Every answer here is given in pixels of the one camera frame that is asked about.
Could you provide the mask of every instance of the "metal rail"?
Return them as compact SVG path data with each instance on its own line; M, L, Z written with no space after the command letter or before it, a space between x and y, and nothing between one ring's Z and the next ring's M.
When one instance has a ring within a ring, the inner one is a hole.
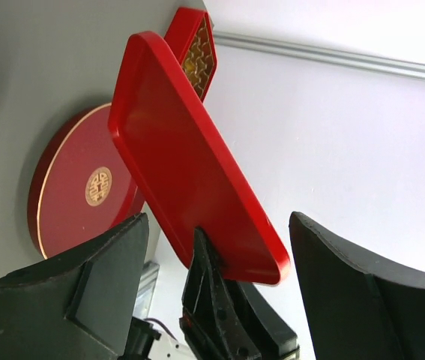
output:
M218 45L425 80L425 64L215 31Z

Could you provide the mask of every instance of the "gold double happiness symbol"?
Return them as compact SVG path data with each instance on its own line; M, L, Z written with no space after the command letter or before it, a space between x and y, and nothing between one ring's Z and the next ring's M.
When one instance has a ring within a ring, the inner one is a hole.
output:
M85 186L85 199L90 206L99 206L109 195L112 173L105 166L96 169Z

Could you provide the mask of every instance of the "red tray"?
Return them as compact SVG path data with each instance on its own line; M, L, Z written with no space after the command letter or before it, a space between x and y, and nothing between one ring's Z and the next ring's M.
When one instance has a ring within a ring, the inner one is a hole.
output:
M201 227L223 276L277 284L289 255L164 39L130 37L112 100L113 142L179 259Z

